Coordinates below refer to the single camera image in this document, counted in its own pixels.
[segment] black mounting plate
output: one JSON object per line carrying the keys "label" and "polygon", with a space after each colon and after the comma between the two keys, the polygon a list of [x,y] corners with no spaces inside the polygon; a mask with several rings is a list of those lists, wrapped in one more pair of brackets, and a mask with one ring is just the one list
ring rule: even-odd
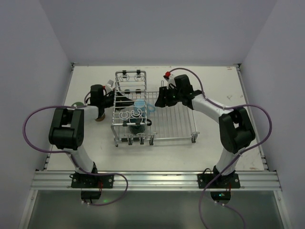
{"label": "black mounting plate", "polygon": [[[204,188],[214,178],[213,173],[197,174],[198,187]],[[225,182],[213,182],[208,188],[240,188],[238,174],[233,174],[232,177]]]}
{"label": "black mounting plate", "polygon": [[71,188],[113,188],[114,175],[93,176],[88,174],[74,173],[70,175],[72,178]]}

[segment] white dish rack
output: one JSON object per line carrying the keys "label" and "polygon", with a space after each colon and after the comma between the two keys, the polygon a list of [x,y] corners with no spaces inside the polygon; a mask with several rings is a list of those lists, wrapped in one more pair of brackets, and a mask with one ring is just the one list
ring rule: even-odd
{"label": "white dish rack", "polygon": [[[154,105],[159,92],[147,91],[146,72],[118,71],[115,73],[115,96],[112,115],[112,131],[115,145],[139,142],[143,145],[146,140],[152,146],[158,140],[191,139],[196,142],[199,132],[193,116],[193,111],[181,103],[171,107],[156,107],[149,112],[147,103]],[[134,102],[144,100],[145,107],[135,110]],[[138,127],[142,131],[134,134],[131,128]]]}

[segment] gray wall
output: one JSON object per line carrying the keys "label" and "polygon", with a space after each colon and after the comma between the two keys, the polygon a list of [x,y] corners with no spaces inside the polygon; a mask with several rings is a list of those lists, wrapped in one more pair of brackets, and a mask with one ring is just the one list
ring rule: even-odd
{"label": "gray wall", "polygon": [[[304,228],[305,1],[279,0],[242,65],[249,100],[265,107],[274,131],[264,144],[279,174],[295,228]],[[261,136],[268,129],[256,119]]]}
{"label": "gray wall", "polygon": [[[2,0],[0,7],[0,228],[17,228],[42,153],[24,142],[21,127],[34,109],[62,104],[70,63],[37,0]],[[29,137],[48,148],[51,111],[29,123]]]}
{"label": "gray wall", "polygon": [[41,0],[65,53],[90,65],[228,65],[276,0]]}

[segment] robotic arm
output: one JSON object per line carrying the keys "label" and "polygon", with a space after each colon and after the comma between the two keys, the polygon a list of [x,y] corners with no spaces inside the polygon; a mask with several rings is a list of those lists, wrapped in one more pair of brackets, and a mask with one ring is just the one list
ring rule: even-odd
{"label": "robotic arm", "polygon": [[[167,72],[164,76],[167,86],[159,88],[157,107],[173,106],[177,102],[192,110],[201,112],[219,124],[220,139],[224,146],[220,160],[213,168],[218,175],[244,148],[255,139],[255,133],[244,107],[224,109],[226,106],[204,98],[200,90],[193,90],[187,75],[174,76]],[[218,186],[226,186],[235,174],[237,160],[216,180]]]}

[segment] gray partition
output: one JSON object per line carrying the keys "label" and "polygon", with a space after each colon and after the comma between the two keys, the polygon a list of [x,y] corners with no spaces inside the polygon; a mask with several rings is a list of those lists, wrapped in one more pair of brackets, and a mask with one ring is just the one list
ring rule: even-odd
{"label": "gray partition", "polygon": [[[118,196],[103,191],[109,201]],[[237,214],[204,198],[202,209],[214,229],[242,228]],[[40,191],[29,228],[107,229],[196,229],[204,228],[199,218],[200,192],[129,192],[126,197],[104,207],[81,204],[79,191]],[[233,192],[230,206],[244,216],[248,229],[282,229],[273,192]]]}

